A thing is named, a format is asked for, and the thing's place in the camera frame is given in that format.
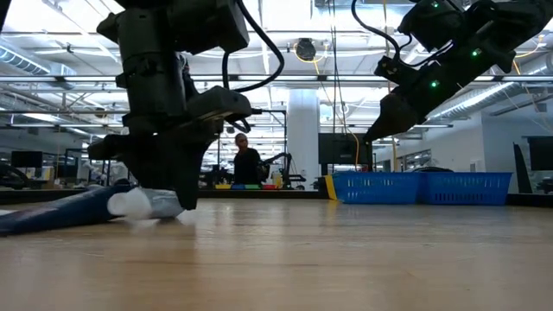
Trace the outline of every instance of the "pillar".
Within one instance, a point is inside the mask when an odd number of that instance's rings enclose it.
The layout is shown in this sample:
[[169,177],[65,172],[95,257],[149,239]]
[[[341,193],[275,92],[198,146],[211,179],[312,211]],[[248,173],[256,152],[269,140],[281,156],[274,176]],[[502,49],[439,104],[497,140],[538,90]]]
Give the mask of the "pillar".
[[313,190],[312,184],[321,174],[317,90],[290,90],[287,112],[288,152],[294,160],[290,173],[305,177],[307,181],[303,186],[306,190]]

